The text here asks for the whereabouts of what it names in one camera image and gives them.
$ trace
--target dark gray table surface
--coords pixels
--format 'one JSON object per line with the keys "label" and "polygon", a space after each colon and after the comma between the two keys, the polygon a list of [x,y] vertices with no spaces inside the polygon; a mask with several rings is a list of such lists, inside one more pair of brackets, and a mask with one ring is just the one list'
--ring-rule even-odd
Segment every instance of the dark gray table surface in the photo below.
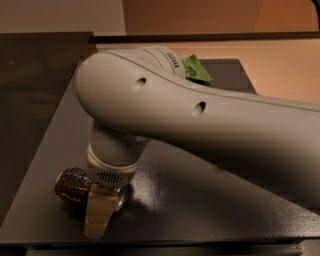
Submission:
{"label": "dark gray table surface", "polygon": [[91,35],[0,34],[0,226]]}
{"label": "dark gray table surface", "polygon": [[83,235],[83,209],[54,192],[59,173],[86,167],[92,119],[71,81],[0,228],[0,244],[188,244],[320,237],[320,216],[191,154],[152,141],[129,200],[101,240]]}

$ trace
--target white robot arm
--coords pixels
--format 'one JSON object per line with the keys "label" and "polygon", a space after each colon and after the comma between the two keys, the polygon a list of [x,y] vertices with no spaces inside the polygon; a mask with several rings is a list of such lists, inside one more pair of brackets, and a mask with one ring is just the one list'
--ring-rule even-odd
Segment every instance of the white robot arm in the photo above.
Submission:
{"label": "white robot arm", "polygon": [[127,185],[155,139],[320,208],[319,105],[192,83],[179,57],[164,47],[94,54],[78,67],[75,85],[95,120],[88,176],[99,187]]}

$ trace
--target screw hole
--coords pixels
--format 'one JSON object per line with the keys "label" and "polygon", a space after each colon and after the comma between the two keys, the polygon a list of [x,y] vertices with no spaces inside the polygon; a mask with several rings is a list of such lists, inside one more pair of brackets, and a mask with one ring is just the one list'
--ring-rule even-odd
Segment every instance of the screw hole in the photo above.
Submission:
{"label": "screw hole", "polygon": [[141,87],[143,87],[143,86],[145,85],[146,82],[147,82],[147,79],[144,78],[144,77],[138,79],[138,80],[134,83],[133,89],[135,89],[135,90],[140,89]]}
{"label": "screw hole", "polygon": [[194,108],[193,108],[193,111],[192,111],[192,116],[193,117],[198,117],[200,116],[203,111],[205,110],[206,108],[206,103],[204,101],[198,103]]}

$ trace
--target green object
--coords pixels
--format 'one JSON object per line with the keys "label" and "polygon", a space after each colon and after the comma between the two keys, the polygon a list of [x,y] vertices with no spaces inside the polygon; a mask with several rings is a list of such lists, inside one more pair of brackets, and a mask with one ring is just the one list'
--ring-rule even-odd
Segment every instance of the green object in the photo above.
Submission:
{"label": "green object", "polygon": [[198,80],[210,83],[213,81],[213,78],[201,64],[200,60],[196,55],[191,55],[188,58],[182,60],[184,69],[186,71],[186,78],[190,80]]}

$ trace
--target beige wall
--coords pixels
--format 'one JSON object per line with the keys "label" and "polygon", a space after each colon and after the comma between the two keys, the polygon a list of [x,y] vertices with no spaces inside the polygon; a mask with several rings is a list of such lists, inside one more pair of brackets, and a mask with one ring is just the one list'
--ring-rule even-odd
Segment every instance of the beige wall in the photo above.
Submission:
{"label": "beige wall", "polygon": [[62,31],[125,34],[122,0],[0,1],[0,33]]}
{"label": "beige wall", "polygon": [[311,0],[1,0],[0,33],[315,31]]}
{"label": "beige wall", "polygon": [[123,0],[128,34],[315,31],[311,0]]}

